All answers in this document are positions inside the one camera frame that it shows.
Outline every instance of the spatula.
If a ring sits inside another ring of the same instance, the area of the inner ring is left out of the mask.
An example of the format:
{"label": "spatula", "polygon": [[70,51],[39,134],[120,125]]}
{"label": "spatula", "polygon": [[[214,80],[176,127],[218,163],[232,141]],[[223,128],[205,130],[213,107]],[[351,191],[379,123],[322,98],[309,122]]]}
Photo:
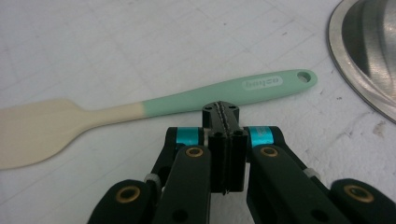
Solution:
{"label": "spatula", "polygon": [[43,161],[94,127],[201,110],[204,105],[215,101],[235,105],[256,103],[306,90],[316,82],[316,75],[309,70],[289,70],[241,77],[96,111],[84,110],[66,99],[0,109],[0,169]]}

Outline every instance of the countertop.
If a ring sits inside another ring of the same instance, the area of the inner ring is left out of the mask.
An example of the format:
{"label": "countertop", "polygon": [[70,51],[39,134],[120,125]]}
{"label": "countertop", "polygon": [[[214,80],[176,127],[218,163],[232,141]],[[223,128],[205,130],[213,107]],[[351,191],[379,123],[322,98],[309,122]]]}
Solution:
{"label": "countertop", "polygon": [[[327,48],[328,20],[338,4],[3,0],[0,108],[67,98],[100,109],[310,69],[316,86],[240,106],[240,125],[278,126],[327,187],[355,178],[396,201],[396,125],[347,85]],[[199,111],[109,125],[85,132],[48,160],[2,170],[0,223],[86,223],[112,185],[150,172],[168,127],[199,126]],[[210,221],[253,223],[246,192],[213,194]]]}

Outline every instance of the white label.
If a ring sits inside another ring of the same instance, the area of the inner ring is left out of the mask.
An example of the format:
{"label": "white label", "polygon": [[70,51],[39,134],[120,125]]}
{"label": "white label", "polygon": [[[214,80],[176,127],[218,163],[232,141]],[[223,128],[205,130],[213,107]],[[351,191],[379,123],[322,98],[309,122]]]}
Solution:
{"label": "white label", "polygon": [[242,87],[245,91],[255,91],[258,89],[264,89],[274,86],[280,86],[283,83],[283,79],[280,76],[273,77],[261,77],[242,82]]}

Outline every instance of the green handle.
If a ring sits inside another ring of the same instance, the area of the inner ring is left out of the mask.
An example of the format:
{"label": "green handle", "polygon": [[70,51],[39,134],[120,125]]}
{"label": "green handle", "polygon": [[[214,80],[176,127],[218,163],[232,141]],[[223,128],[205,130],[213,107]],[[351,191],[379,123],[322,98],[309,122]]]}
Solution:
{"label": "green handle", "polygon": [[145,115],[154,117],[193,110],[224,101],[234,105],[257,103],[291,95],[314,86],[315,73],[297,69],[250,77],[240,77],[192,91],[164,96],[143,102]]}

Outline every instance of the brass ring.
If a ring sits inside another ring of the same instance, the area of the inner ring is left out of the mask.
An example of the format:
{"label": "brass ring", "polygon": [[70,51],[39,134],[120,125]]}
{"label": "brass ring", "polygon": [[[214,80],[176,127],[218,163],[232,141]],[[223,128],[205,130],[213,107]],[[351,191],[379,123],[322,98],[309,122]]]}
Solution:
{"label": "brass ring", "polygon": [[276,157],[277,156],[277,150],[274,149],[273,147],[262,147],[260,150],[263,156],[267,157]]}
{"label": "brass ring", "polygon": [[186,150],[186,154],[189,157],[200,157],[204,155],[204,151],[198,147],[190,147],[189,149]]}
{"label": "brass ring", "polygon": [[356,185],[346,185],[344,186],[344,191],[349,197],[362,203],[371,203],[374,200],[374,196],[370,191]]}
{"label": "brass ring", "polygon": [[140,188],[137,186],[127,186],[120,189],[116,194],[116,200],[119,203],[130,203],[136,200],[140,195]]}

